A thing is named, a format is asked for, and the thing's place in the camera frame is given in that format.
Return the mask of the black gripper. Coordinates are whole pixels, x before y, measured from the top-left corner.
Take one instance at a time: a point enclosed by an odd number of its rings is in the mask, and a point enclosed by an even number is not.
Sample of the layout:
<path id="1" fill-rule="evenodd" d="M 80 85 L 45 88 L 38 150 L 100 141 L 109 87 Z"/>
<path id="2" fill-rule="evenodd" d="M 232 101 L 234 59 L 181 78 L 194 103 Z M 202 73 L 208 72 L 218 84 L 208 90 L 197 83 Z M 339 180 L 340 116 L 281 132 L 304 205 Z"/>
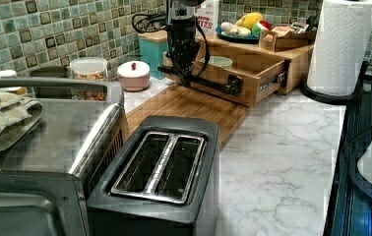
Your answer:
<path id="1" fill-rule="evenodd" d="M 168 66 L 170 74 L 191 74 L 193 62 L 200 50 L 201 43 L 195 38 L 196 17 L 190 16 L 183 19 L 172 19 L 167 26 L 168 58 L 171 65 Z"/>

